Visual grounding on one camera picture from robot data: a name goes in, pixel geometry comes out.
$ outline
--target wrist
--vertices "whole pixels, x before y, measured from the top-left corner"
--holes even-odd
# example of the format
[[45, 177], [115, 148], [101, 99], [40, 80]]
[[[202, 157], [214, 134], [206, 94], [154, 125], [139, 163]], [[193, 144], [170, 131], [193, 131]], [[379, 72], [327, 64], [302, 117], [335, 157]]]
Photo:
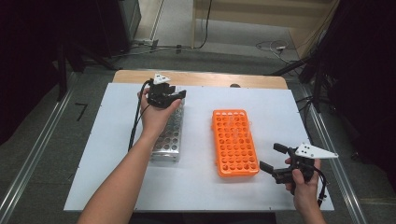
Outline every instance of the wrist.
[[160, 135], [159, 134], [157, 134], [157, 133], [151, 133], [151, 132], [145, 132], [145, 131], [143, 131], [141, 134], [140, 134], [140, 137], [139, 137], [139, 140], [140, 141], [143, 141], [143, 142], [145, 142], [145, 143], [147, 143], [147, 144], [149, 144], [149, 145], [155, 145], [155, 142], [157, 141], [157, 139], [158, 139], [158, 137], [159, 137]]
[[326, 223], [318, 206], [308, 206], [303, 211], [300, 211], [300, 214], [304, 219], [304, 223]]

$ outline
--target forearm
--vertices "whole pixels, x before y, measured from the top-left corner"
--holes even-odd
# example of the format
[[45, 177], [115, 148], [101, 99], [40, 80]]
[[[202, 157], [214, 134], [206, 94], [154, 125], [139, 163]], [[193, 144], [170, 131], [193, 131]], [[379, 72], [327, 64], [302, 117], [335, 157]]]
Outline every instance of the forearm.
[[319, 208], [308, 209], [301, 212], [305, 224], [326, 224]]
[[85, 206], [78, 223], [128, 223], [149, 163], [155, 136], [140, 137]]

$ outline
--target human arm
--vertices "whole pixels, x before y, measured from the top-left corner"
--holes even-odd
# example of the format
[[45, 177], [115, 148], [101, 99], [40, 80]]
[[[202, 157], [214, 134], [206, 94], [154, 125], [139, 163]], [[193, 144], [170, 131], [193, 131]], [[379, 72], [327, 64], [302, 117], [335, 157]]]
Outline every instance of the human arm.
[[148, 91], [144, 90], [141, 102], [141, 110], [146, 110], [142, 115], [140, 137], [92, 195], [78, 223], [128, 223], [131, 218], [154, 144], [170, 115], [180, 105], [180, 100], [176, 100], [166, 109], [149, 106]]
[[[290, 164], [290, 159], [285, 161], [286, 164]], [[320, 160], [315, 160], [315, 167], [320, 169]], [[314, 172], [309, 182], [304, 181], [303, 174], [299, 169], [292, 171], [293, 180], [296, 184], [294, 191], [294, 206], [297, 211], [301, 214], [306, 224], [322, 224], [326, 223], [323, 215], [318, 206], [318, 172]], [[286, 190], [291, 190], [292, 185], [287, 184]]]

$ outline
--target floor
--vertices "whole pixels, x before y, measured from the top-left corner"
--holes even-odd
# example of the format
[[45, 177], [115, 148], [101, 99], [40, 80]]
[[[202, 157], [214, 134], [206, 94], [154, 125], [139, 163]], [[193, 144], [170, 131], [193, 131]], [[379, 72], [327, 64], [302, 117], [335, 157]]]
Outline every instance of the floor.
[[[137, 40], [159, 40], [159, 45], [175, 46], [190, 44], [191, 0], [143, 0], [140, 1], [143, 20], [136, 34]], [[204, 21], [197, 21], [197, 36]], [[287, 41], [287, 50], [280, 54], [270, 50], [270, 44], [283, 45]], [[196, 37], [197, 45], [202, 38]], [[169, 69], [184, 71], [213, 71], [250, 75], [266, 75], [282, 68], [284, 61], [299, 60], [290, 41], [287, 29], [282, 27], [246, 25], [231, 22], [211, 21], [208, 25], [208, 39], [203, 48], [197, 51], [185, 51], [175, 54], [172, 49], [152, 54], [144, 53], [145, 48], [134, 49], [130, 55], [113, 60], [113, 63], [125, 69]], [[301, 69], [295, 69], [282, 76], [287, 80], [295, 99], [301, 99], [312, 88], [302, 85], [296, 78]], [[7, 209], [0, 209], [0, 223], [72, 223], [76, 222], [78, 213], [63, 211], [73, 175], [88, 140], [97, 109], [100, 106], [104, 90], [114, 76], [102, 66], [92, 64], [84, 74], [71, 74], [69, 83], [73, 84], [70, 97], [64, 105], [56, 103], [57, 88], [50, 91], [40, 104], [26, 118], [12, 138], [0, 146], [0, 195], [16, 194], [14, 204]], [[81, 119], [81, 105], [88, 105]], [[353, 148], [338, 116], [326, 105], [321, 105], [320, 117], [326, 124], [333, 146], [340, 155], [339, 161], [344, 168], [353, 193], [359, 202], [364, 218], [354, 219], [350, 215], [345, 195], [340, 190], [342, 183], [333, 174], [333, 164], [325, 161], [323, 171], [329, 174], [329, 192], [332, 195], [335, 211], [325, 213], [328, 223], [392, 223], [396, 209], [396, 196], [385, 174], [372, 164], [353, 161], [350, 155]], [[54, 126], [48, 129], [47, 120], [54, 108], [59, 108], [62, 115], [53, 120]], [[318, 132], [314, 118], [308, 116], [307, 126], [315, 145], [323, 147], [326, 139]], [[42, 130], [48, 129], [49, 138], [44, 146], [36, 146]], [[11, 184], [16, 184], [29, 153], [36, 152], [40, 158], [34, 163], [34, 170], [29, 174], [28, 182], [18, 185], [20, 191], [10, 191]], [[277, 223], [303, 223], [294, 211], [276, 212]]]

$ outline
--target human hand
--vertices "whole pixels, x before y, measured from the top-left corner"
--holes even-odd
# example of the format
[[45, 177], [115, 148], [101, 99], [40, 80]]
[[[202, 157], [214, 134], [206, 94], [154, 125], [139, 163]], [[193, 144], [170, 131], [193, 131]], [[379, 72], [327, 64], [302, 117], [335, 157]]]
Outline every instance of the human hand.
[[[285, 160], [286, 164], [291, 163], [291, 159]], [[315, 159], [315, 167], [320, 169], [320, 160]], [[292, 171], [293, 180], [295, 182], [294, 191], [294, 206], [297, 211], [304, 215], [309, 215], [314, 210], [319, 210], [318, 207], [318, 172], [314, 172], [311, 180], [309, 182], [304, 181], [303, 174], [299, 169], [294, 169]], [[292, 184], [286, 184], [286, 190], [291, 190]]]
[[142, 102], [140, 105], [140, 111], [142, 114], [143, 132], [141, 137], [150, 137], [156, 140], [163, 129], [165, 128], [166, 122], [172, 113], [178, 108], [181, 100], [175, 100], [171, 105], [165, 109], [161, 109], [152, 105], [149, 105], [146, 94], [149, 93], [149, 88], [143, 90]]

